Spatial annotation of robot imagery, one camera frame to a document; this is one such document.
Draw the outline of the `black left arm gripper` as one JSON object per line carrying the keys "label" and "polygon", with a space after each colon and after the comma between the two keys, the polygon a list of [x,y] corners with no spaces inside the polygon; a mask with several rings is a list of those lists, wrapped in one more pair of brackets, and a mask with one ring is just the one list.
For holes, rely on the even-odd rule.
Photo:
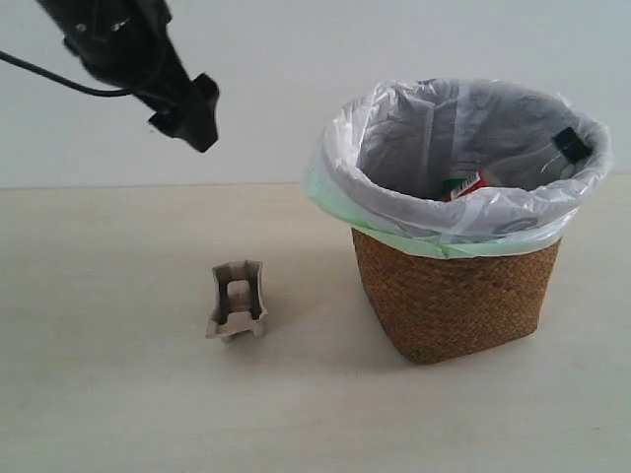
{"label": "black left arm gripper", "polygon": [[156,108],[148,120],[163,135],[207,152],[219,139],[218,84],[205,73],[192,82],[168,36],[165,1],[42,0],[38,5],[63,33],[65,47],[100,82]]}

